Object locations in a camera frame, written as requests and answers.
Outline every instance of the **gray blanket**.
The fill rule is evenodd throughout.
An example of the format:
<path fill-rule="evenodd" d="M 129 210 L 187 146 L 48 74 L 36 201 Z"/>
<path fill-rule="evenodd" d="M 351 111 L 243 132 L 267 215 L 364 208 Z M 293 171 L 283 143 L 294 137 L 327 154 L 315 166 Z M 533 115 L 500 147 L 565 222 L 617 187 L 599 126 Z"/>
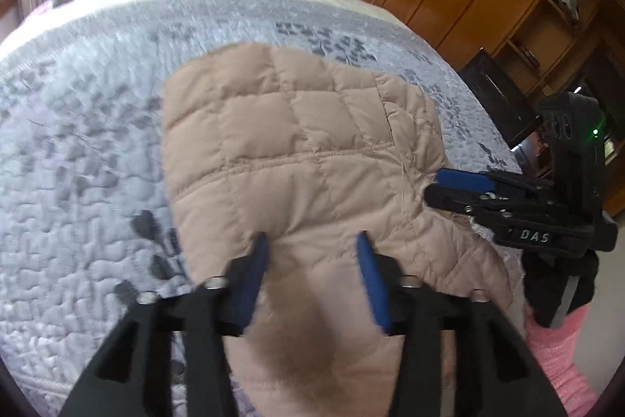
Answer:
<path fill-rule="evenodd" d="M 163 80 L 234 41 L 302 48 L 421 85 L 455 167 L 518 171 L 449 65 L 407 29 L 364 15 L 297 0 L 151 0 L 46 32 L 0 62 L 0 354 L 43 417 L 57 415 L 136 292 L 190 290 L 175 242 L 143 239 L 137 221 L 149 214 L 133 217 L 147 210 L 163 233 L 172 226 Z M 179 347 L 174 357 L 179 377 Z M 181 412 L 183 400 L 176 385 Z"/>

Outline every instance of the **jacket sleeve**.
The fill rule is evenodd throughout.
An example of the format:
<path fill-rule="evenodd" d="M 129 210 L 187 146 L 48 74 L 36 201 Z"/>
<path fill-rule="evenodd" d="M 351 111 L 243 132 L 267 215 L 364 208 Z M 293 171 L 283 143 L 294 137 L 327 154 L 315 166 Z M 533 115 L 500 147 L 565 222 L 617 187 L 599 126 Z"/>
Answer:
<path fill-rule="evenodd" d="M 570 417 L 583 417 L 595 405 L 597 396 L 588 380 L 573 363 L 577 337 L 588 305 L 571 313 L 560 329 L 545 329 L 526 312 L 527 345 L 554 386 Z"/>

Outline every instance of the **bed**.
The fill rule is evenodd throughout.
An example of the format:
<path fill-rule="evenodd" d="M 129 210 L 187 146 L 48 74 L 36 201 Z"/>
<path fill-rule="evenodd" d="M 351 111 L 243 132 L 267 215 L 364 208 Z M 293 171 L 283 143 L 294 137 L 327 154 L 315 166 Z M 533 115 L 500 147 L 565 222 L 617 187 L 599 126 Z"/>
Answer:
<path fill-rule="evenodd" d="M 236 41 L 301 48 L 418 84 L 436 101 L 452 165 L 519 171 L 452 68 L 361 1 L 72 0 L 31 17 L 0 45 L 0 354 L 41 416 L 57 415 L 137 292 L 191 289 L 165 235 L 173 225 L 161 85 Z M 150 240 L 146 222 L 162 235 Z M 518 256 L 501 254 L 518 286 Z M 179 347 L 173 355 L 183 412 Z M 240 391 L 237 400 L 255 416 Z"/>

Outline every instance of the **pink sleeve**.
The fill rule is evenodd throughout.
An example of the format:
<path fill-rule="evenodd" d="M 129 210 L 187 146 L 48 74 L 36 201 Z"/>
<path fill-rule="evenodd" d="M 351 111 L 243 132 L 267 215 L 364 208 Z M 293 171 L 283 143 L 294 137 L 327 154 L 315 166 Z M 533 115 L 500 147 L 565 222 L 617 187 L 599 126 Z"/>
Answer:
<path fill-rule="evenodd" d="M 588 306 L 574 311 L 560 329 L 545 329 L 535 322 L 529 310 L 526 313 L 527 345 L 570 417 L 583 417 L 597 401 L 588 380 L 573 364 L 577 336 L 587 311 Z"/>

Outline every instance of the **quilted bedspread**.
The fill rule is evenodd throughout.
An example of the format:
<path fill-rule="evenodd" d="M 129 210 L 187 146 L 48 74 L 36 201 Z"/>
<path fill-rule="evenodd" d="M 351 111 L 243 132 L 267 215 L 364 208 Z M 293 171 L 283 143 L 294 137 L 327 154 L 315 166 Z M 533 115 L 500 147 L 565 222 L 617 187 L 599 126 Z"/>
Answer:
<path fill-rule="evenodd" d="M 161 86 L 236 41 L 301 48 L 418 84 L 437 105 L 452 165 L 518 171 L 491 119 L 427 43 L 348 9 L 145 0 L 34 37 L 0 61 L 0 354 L 43 417 L 57 415 L 137 292 L 190 290 L 163 184 Z M 518 270 L 515 255 L 501 253 Z M 178 345 L 173 355 L 183 413 Z M 237 399 L 242 415 L 255 415 L 240 391 Z"/>

